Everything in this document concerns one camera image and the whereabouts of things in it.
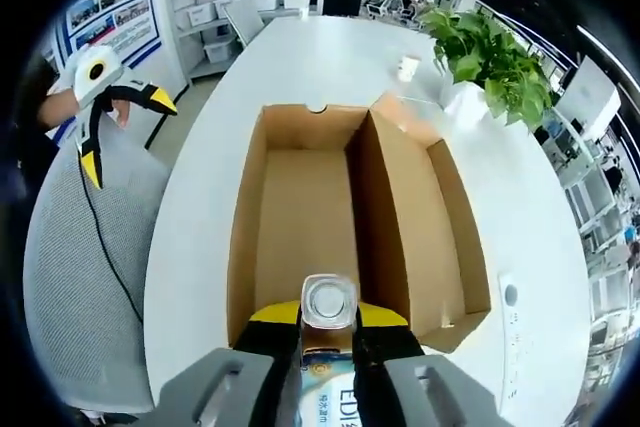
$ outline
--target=poster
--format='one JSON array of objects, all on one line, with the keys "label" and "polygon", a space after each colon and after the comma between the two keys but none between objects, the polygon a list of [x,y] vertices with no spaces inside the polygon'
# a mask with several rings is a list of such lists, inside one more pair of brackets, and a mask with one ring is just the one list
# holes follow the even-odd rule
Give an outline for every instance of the poster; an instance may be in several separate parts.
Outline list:
[{"label": "poster", "polygon": [[59,40],[65,60],[85,44],[106,44],[134,67],[160,46],[152,0],[74,0]]}]

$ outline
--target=chair backrest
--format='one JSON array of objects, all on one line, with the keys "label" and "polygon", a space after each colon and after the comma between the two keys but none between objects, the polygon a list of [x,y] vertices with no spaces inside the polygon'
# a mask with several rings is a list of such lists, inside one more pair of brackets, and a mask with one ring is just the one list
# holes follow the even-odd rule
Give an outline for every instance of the chair backrest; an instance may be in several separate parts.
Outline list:
[{"label": "chair backrest", "polygon": [[223,6],[229,23],[236,31],[243,47],[249,45],[264,29],[264,22],[252,0],[239,0]]},{"label": "chair backrest", "polygon": [[169,171],[104,114],[99,138],[102,190],[80,170],[73,139],[62,145],[42,185],[25,248],[25,316],[36,358],[65,403],[138,414],[153,408],[143,329],[105,250],[142,315]]}]

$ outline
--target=desk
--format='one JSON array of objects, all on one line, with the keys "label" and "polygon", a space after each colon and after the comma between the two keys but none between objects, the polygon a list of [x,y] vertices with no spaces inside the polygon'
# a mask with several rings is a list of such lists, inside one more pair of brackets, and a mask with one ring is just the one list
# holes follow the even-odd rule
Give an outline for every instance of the desk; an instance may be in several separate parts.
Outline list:
[{"label": "desk", "polygon": [[[227,345],[229,240],[254,121],[270,103],[370,105],[385,90],[407,101],[447,140],[468,191],[488,268],[492,311],[450,358],[496,397],[516,425],[560,425],[577,399],[589,343],[587,268],[558,179],[524,125],[483,119],[455,130],[429,99],[440,74],[433,40],[360,19],[275,19],[220,81],[180,152],[160,208],[145,292],[145,350],[157,400],[162,385]],[[423,62],[409,85],[402,55]],[[505,392],[505,320],[498,276],[518,287],[522,325],[518,393]]]}]

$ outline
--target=cardboard divider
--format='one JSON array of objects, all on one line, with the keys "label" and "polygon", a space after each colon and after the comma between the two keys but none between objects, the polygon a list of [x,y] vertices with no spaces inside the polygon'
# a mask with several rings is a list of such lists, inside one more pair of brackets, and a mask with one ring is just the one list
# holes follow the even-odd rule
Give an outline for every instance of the cardboard divider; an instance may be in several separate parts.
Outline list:
[{"label": "cardboard divider", "polygon": [[371,109],[263,109],[238,193],[229,258],[231,345],[251,315],[336,273],[361,300],[451,352],[490,310],[471,206],[437,132],[392,96]]}]

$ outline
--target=potted plant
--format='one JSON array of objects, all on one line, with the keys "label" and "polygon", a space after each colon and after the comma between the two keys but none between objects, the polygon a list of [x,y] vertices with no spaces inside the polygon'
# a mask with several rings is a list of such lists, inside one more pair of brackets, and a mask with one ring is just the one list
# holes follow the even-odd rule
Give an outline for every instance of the potted plant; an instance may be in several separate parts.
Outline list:
[{"label": "potted plant", "polygon": [[[527,55],[509,32],[493,19],[476,12],[453,14],[436,9],[420,20],[426,32],[436,39],[434,62],[441,72],[448,67],[452,77],[452,82],[448,82],[471,82],[484,89],[484,111],[484,102],[459,98],[465,84],[457,88],[458,99],[449,95],[443,104],[456,104],[459,110],[475,109],[467,115],[477,120],[488,107],[496,118],[506,113],[507,125],[520,120],[530,130],[540,125],[544,111],[552,105],[549,80],[538,58]],[[450,86],[444,87],[445,93],[449,93],[447,88]],[[451,110],[450,105],[443,107]]]}]

